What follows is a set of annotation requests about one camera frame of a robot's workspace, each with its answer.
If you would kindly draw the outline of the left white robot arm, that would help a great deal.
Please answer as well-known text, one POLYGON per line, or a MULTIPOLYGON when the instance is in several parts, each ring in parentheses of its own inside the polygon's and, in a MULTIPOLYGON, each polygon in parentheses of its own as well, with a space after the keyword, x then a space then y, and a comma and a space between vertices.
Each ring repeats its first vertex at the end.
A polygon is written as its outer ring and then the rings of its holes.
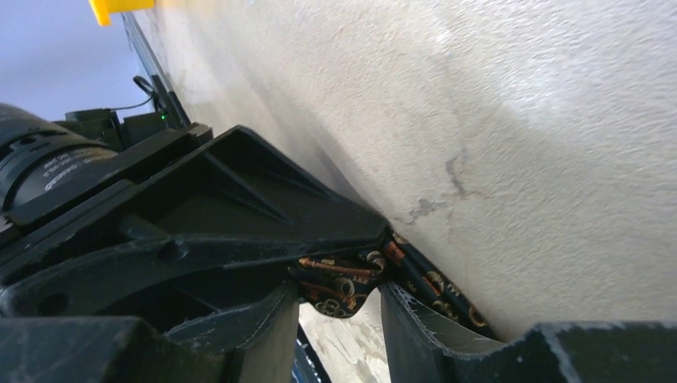
POLYGON ((254 130, 165 129, 123 151, 1 107, 1 314, 167 321, 239 306, 304 256, 386 231, 254 130))

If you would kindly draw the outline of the yellow plastic bin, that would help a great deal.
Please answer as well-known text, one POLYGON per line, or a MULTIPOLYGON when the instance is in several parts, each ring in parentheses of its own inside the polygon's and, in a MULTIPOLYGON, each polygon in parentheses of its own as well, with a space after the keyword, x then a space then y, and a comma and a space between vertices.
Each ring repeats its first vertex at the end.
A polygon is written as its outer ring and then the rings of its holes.
POLYGON ((99 26, 110 26, 111 15, 152 9, 155 0, 89 0, 89 5, 99 26))

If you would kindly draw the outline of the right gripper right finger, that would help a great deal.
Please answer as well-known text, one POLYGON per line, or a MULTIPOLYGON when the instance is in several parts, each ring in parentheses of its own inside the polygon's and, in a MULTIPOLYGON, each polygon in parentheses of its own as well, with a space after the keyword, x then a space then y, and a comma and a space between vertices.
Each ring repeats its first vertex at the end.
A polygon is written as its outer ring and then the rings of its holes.
POLYGON ((546 322, 494 341, 394 284, 380 290, 393 382, 674 382, 674 322, 546 322))

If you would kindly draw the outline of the dark brown patterned tie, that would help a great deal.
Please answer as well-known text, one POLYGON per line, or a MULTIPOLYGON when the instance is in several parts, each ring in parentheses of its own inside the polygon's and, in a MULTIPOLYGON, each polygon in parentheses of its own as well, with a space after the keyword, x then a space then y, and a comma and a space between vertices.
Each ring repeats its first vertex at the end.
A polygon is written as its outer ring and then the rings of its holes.
POLYGON ((347 257, 302 257, 288 268, 301 296, 320 314, 351 318, 377 287, 393 282, 444 317, 497 339, 480 311, 415 246, 388 230, 378 248, 347 257))

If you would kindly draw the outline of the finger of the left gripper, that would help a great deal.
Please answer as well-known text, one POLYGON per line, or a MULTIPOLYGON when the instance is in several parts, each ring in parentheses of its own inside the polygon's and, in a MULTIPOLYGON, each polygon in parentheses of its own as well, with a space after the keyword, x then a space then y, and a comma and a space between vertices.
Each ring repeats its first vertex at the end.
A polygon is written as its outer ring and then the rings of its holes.
POLYGON ((161 132, 8 211, 2 315, 193 318, 381 241, 382 216, 251 129, 211 133, 161 132))

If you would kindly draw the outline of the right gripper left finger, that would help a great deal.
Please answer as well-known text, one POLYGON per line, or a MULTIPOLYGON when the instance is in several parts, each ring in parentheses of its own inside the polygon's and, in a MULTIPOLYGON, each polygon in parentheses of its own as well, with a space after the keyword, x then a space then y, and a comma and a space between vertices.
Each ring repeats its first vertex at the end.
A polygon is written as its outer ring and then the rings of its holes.
POLYGON ((263 300, 161 333, 135 317, 1 322, 4 382, 288 382, 299 317, 286 282, 263 300))

